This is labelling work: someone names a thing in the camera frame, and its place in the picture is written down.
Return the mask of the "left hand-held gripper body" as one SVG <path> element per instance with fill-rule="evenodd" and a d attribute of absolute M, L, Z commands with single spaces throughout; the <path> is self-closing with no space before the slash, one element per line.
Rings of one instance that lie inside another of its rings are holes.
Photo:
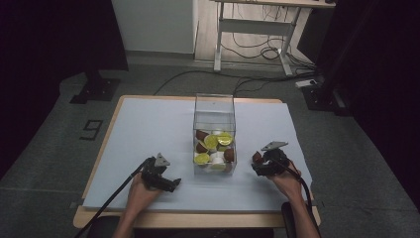
<path fill-rule="evenodd" d="M 156 157 L 150 157 L 145 160 L 142 169 L 142 179 L 146 183 L 147 188 L 160 189 L 163 185 L 168 185 L 169 180 L 164 178 L 162 174 L 165 172 L 170 162 L 164 158 L 161 153 Z"/>

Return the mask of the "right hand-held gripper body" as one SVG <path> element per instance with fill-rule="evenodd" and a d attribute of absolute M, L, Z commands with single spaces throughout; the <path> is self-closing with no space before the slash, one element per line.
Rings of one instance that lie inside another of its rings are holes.
<path fill-rule="evenodd" d="M 268 170 L 270 176 L 280 175 L 289 167 L 289 158 L 281 150 L 281 147 L 286 145 L 287 142 L 272 141 L 262 148 L 265 164 L 262 169 Z"/>

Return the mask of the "pile of coffee capsules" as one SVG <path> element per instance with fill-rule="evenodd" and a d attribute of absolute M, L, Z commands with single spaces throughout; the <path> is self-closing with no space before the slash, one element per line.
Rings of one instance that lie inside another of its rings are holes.
<path fill-rule="evenodd" d="M 235 136 L 227 131 L 196 130 L 193 165 L 197 174 L 231 174 L 237 164 Z"/>

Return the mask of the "clear plastic box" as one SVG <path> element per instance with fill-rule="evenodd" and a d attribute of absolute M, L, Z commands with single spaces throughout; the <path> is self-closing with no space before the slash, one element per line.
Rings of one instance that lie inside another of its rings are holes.
<path fill-rule="evenodd" d="M 193 147 L 196 130 L 227 131 L 235 136 L 236 114 L 232 95 L 197 93 L 193 113 Z"/>

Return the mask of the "person's left hand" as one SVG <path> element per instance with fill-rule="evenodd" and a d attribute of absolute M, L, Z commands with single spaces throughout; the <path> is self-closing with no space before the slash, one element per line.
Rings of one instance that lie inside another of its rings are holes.
<path fill-rule="evenodd" d="M 134 176 L 130 187 L 126 208 L 131 211 L 143 211 L 159 197 L 160 194 L 161 191 L 159 189 L 152 190 L 147 188 L 142 179 L 142 174 L 137 174 Z"/>

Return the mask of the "person's right hand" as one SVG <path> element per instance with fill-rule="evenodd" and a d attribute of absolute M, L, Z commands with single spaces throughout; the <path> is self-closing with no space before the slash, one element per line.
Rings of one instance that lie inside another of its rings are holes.
<path fill-rule="evenodd" d="M 289 163 L 291 172 L 284 172 L 281 175 L 274 175 L 268 177 L 275 186 L 283 193 L 290 201 L 302 198 L 301 184 L 296 179 L 294 174 L 299 175 L 300 171 L 294 166 L 293 162 Z"/>

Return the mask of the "pale blue paper sheet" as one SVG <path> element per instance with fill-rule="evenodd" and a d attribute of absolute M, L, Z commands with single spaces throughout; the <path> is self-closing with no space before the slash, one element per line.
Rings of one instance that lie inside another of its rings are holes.
<path fill-rule="evenodd" d="M 282 148 L 312 181 L 285 103 L 235 103 L 238 164 L 228 176 L 198 175 L 193 167 L 192 100 L 124 97 L 119 104 L 100 163 L 83 206 L 98 208 L 147 158 L 161 153 L 170 166 L 168 179 L 181 179 L 173 192 L 159 196 L 151 210 L 205 212 L 279 211 L 285 197 L 270 180 L 256 175 L 252 155 L 271 141 Z"/>

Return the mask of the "black stand with slanted pole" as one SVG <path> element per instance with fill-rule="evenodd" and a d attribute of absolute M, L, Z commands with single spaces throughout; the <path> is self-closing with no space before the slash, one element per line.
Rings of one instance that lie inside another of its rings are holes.
<path fill-rule="evenodd" d="M 361 21 L 355 21 L 352 26 L 338 21 L 330 24 L 316 63 L 315 79 L 318 85 L 302 88 L 309 110 L 333 112 L 338 116 L 352 115 L 343 81 L 363 24 Z"/>

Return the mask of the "black stand with square base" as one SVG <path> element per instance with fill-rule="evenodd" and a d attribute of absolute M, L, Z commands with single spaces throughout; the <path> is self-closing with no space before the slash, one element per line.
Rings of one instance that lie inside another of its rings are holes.
<path fill-rule="evenodd" d="M 85 72 L 87 81 L 81 91 L 74 95 L 71 104 L 85 104 L 89 100 L 111 101 L 121 82 L 118 78 L 103 78 L 98 69 Z"/>

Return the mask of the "dark curtain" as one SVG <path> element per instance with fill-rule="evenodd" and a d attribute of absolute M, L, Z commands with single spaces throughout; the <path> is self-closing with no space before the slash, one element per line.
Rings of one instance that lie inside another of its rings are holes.
<path fill-rule="evenodd" d="M 0 179 L 37 133 L 60 83 L 126 70 L 112 0 L 0 0 Z"/>
<path fill-rule="evenodd" d="M 420 212 L 420 0 L 335 0 L 363 22 L 343 88 L 350 110 Z"/>

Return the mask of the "white desk frame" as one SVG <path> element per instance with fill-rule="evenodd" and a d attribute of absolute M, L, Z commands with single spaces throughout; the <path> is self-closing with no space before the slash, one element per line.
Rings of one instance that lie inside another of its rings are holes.
<path fill-rule="evenodd" d="M 308 9 L 332 9 L 336 6 L 334 0 L 213 0 L 220 4 L 218 17 L 217 42 L 215 47 L 214 66 L 215 71 L 221 70 L 222 63 L 222 36 L 224 33 L 239 33 L 252 35 L 270 35 L 285 37 L 285 43 L 277 52 L 283 71 L 286 76 L 293 76 L 286 53 L 294 34 L 300 12 L 303 8 Z M 224 5 L 250 4 L 268 5 L 276 7 L 292 7 L 295 9 L 291 22 L 267 22 L 262 20 L 240 20 L 224 17 Z"/>

